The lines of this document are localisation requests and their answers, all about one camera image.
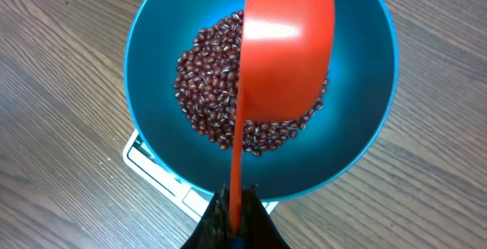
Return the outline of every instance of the pile of beans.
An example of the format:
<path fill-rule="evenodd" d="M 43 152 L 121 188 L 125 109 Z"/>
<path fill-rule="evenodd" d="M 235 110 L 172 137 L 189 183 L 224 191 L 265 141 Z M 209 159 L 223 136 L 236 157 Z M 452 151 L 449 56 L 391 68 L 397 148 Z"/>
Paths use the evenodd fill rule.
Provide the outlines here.
<path fill-rule="evenodd" d="M 208 135 L 209 141 L 217 142 L 221 150 L 227 150 L 234 141 L 243 15 L 240 10 L 208 29 L 201 29 L 193 40 L 193 48 L 177 60 L 174 97 L 191 121 L 191 128 L 200 135 Z M 260 156 L 295 138 L 298 129 L 304 129 L 315 111 L 323 107 L 327 83 L 325 79 L 317 100 L 299 119 L 273 123 L 246 121 L 243 150 Z"/>

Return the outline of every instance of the bowl rim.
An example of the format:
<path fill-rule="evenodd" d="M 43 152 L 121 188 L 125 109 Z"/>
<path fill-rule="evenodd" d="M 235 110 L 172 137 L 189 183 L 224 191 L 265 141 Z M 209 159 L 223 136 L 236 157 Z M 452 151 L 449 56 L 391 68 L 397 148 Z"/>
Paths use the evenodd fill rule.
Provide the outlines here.
<path fill-rule="evenodd" d="M 367 150 L 372 146 L 374 143 L 375 139 L 379 136 L 380 131 L 384 127 L 384 124 L 387 121 L 387 117 L 389 116 L 391 107 L 393 105 L 393 100 L 394 96 L 396 94 L 396 88 L 397 88 L 397 81 L 399 78 L 399 44 L 397 41 L 397 35 L 396 35 L 396 29 L 394 27 L 393 23 L 393 18 L 391 13 L 389 12 L 389 9 L 387 8 L 387 5 L 384 0 L 377 0 L 382 7 L 382 11 L 386 16 L 387 23 L 389 24 L 389 31 L 390 31 L 390 36 L 391 40 L 393 43 L 393 55 L 394 55 L 394 68 L 393 68 L 393 83 L 392 83 L 392 88 L 390 91 L 390 96 L 389 100 L 387 102 L 386 110 L 384 112 L 384 115 L 382 116 L 382 119 L 380 120 L 379 125 L 377 126 L 374 134 L 372 137 L 368 140 L 367 144 L 364 146 L 364 148 L 353 158 L 344 168 L 342 168 L 340 171 L 336 172 L 332 177 L 327 178 L 326 180 L 313 185 L 312 187 L 309 187 L 305 190 L 289 194 L 287 196 L 278 196 L 275 198 L 268 198 L 268 199 L 261 199 L 263 202 L 274 202 L 274 201 L 282 201 L 282 200 L 292 200 L 296 199 L 298 197 L 304 196 L 306 194 L 309 194 L 311 192 L 314 192 L 315 190 L 318 190 L 321 187 L 324 187 L 325 185 L 329 184 L 330 182 L 334 181 L 336 178 L 338 178 L 340 175 L 345 173 L 348 169 L 350 169 L 353 165 L 357 163 L 357 161 L 364 156 L 364 154 L 367 152 Z M 205 188 L 200 187 L 199 185 L 196 185 L 190 181 L 188 181 L 186 178 L 180 176 L 176 171 L 174 171 L 172 168 L 170 168 L 165 162 L 164 159 L 159 157 L 159 155 L 154 151 L 154 149 L 151 147 L 151 145 L 147 142 L 147 139 L 144 137 L 143 132 L 140 130 L 140 126 L 137 123 L 137 120 L 134 116 L 134 111 L 132 109 L 132 103 L 130 101 L 130 95 L 129 95 L 129 86 L 128 86 L 128 79 L 127 79 L 127 69 L 128 69 L 128 57 L 129 57 L 129 49 L 130 49 L 130 43 L 132 42 L 132 32 L 137 24 L 138 17 L 142 12 L 142 9 L 145 6 L 145 3 L 147 0 L 142 1 L 141 5 L 139 6 L 137 13 L 135 14 L 134 20 L 132 22 L 132 25 L 130 26 L 129 30 L 129 35 L 127 36 L 127 41 L 126 41 L 126 48 L 125 48 L 125 53 L 124 53 L 124 60 L 123 60 L 123 79 L 124 79 L 124 87 L 125 87 L 125 93 L 126 93 L 126 99 L 127 99 L 127 105 L 129 107 L 129 112 L 130 116 L 132 118 L 132 121 L 134 123 L 135 128 L 138 130 L 138 134 L 141 136 L 142 140 L 145 142 L 149 150 L 154 154 L 154 156 L 157 158 L 157 163 L 162 164 L 164 166 L 164 169 L 169 170 L 171 173 L 175 174 L 177 178 L 180 180 L 183 180 L 184 182 L 188 183 L 191 185 L 193 188 L 196 188 L 197 190 L 207 193 L 207 194 L 213 194 L 214 191 L 209 191 Z"/>

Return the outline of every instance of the white kitchen scale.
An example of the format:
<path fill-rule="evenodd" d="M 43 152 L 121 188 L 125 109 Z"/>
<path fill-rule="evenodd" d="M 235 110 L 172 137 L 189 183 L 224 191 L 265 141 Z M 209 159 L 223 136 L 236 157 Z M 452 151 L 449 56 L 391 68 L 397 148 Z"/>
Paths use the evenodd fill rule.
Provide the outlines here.
<path fill-rule="evenodd" d="M 155 156 L 148 149 L 135 130 L 123 148 L 124 162 L 144 180 L 159 190 L 196 222 L 199 222 L 212 195 L 193 189 L 190 184 L 155 162 Z M 270 214 L 278 202 L 263 203 Z"/>

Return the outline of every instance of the teal bowl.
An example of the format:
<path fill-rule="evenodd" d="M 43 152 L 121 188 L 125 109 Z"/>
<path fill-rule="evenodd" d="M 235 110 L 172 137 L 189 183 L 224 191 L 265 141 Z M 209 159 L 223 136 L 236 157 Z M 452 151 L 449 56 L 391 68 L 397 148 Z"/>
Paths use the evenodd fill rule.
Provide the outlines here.
<path fill-rule="evenodd" d="M 211 193 L 230 180 L 223 152 L 190 127 L 174 98 L 177 59 L 202 27 L 245 0 L 144 0 L 125 54 L 125 86 L 135 127 L 158 163 Z M 325 107 L 275 152 L 243 154 L 243 184 L 263 200 L 309 193 L 350 168 L 386 121 L 399 72 L 391 16 L 383 0 L 336 0 L 336 32 Z"/>

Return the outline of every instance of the scoop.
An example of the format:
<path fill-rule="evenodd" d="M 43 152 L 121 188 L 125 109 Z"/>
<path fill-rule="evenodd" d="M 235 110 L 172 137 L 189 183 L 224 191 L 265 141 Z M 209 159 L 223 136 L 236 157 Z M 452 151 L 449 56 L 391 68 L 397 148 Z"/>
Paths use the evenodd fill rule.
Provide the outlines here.
<path fill-rule="evenodd" d="M 241 220 L 241 155 L 246 120 L 294 120 L 316 100 L 328 72 L 333 0 L 246 0 L 231 162 L 229 223 Z"/>

